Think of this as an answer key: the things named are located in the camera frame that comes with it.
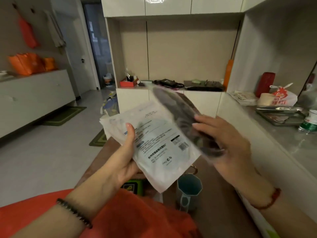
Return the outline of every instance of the red string bracelet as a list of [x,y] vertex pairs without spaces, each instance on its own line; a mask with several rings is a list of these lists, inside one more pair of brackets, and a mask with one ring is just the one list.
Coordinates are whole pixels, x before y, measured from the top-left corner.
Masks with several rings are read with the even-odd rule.
[[275,203],[275,201],[280,196],[280,194],[281,194],[281,189],[280,188],[275,188],[274,193],[271,196],[272,200],[271,200],[271,202],[269,204],[267,204],[265,206],[261,206],[261,207],[254,206],[254,205],[252,205],[252,206],[254,208],[258,209],[258,210],[265,210],[267,208],[270,208]]

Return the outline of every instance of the teal cup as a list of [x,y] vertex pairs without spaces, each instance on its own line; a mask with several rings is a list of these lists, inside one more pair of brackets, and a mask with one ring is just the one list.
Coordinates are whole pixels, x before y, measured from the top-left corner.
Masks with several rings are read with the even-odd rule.
[[184,174],[177,180],[176,201],[180,211],[193,211],[198,205],[198,195],[203,185],[198,177],[193,174]]

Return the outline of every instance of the barcode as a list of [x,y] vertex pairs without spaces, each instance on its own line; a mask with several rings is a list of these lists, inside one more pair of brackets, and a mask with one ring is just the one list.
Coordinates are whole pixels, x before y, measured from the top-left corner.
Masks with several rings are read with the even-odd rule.
[[181,151],[184,151],[189,146],[188,144],[186,144],[186,142],[184,142],[184,143],[181,143],[178,147],[181,149]]

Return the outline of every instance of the white towel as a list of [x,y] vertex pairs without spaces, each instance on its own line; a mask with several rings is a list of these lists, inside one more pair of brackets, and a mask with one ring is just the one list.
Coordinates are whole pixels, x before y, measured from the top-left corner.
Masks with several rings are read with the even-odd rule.
[[44,10],[47,16],[47,26],[50,30],[55,47],[64,47],[66,45],[61,30],[58,27],[57,21],[51,12]]

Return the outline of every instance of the white plastic bag with red print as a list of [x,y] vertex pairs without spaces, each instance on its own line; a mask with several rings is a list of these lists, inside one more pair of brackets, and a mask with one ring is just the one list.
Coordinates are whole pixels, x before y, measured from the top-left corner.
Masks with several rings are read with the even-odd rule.
[[287,91],[286,88],[291,86],[293,83],[286,85],[285,87],[277,87],[271,85],[270,88],[277,88],[277,90],[273,93],[275,95],[275,99],[272,105],[275,106],[294,106],[297,102],[297,95]]

